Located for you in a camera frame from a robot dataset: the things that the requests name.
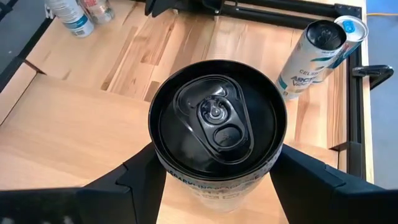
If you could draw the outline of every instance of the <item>metal frame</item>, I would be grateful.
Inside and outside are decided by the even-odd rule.
[[[155,0],[138,0],[140,2],[150,1],[153,5]],[[297,0],[239,0],[235,5],[223,4],[219,10],[210,9],[204,6],[205,1],[178,1],[174,9],[193,13],[208,14],[213,16],[228,16],[239,19],[246,19],[256,22],[265,22],[277,26],[286,26],[296,29],[304,29],[315,19],[290,16],[276,12],[269,12],[258,9],[250,9],[238,6],[238,3],[252,4],[257,6],[283,9],[286,11],[301,12],[317,16],[336,18],[338,16],[350,15],[361,18],[362,9],[360,7],[347,6],[342,4],[321,4],[308,1]],[[29,43],[13,60],[10,66],[0,75],[0,92],[11,79],[12,75],[24,61],[29,52],[33,49],[36,42],[40,39],[52,19],[46,19],[38,31],[31,38]],[[364,113],[363,113],[363,79],[367,74],[353,75],[353,69],[361,66],[361,48],[357,48],[347,59],[347,142],[335,146],[332,149],[337,151],[347,150],[347,173],[353,174],[362,179],[366,179],[365,150],[364,150]],[[389,76],[371,79],[371,86],[376,86]]]

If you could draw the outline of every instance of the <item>blue can lid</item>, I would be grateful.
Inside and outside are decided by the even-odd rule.
[[[353,21],[349,21],[349,20],[343,21],[343,28],[344,28],[344,31],[345,31],[347,34],[350,34],[350,33],[352,33],[352,32],[355,32],[355,25],[354,25],[354,22],[353,22]]]

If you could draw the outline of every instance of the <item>can lid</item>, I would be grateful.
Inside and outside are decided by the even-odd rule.
[[[340,16],[335,20],[341,26],[350,42],[359,42],[368,36],[369,29],[366,24],[354,16]]]
[[[345,31],[332,21],[312,22],[305,32],[310,43],[322,50],[337,50],[347,39]]]
[[[268,78],[240,63],[221,63],[227,65],[224,70],[207,61],[180,71],[161,87],[150,111],[159,154],[180,172],[204,179],[237,176],[269,159],[282,144],[286,126],[283,99]]]

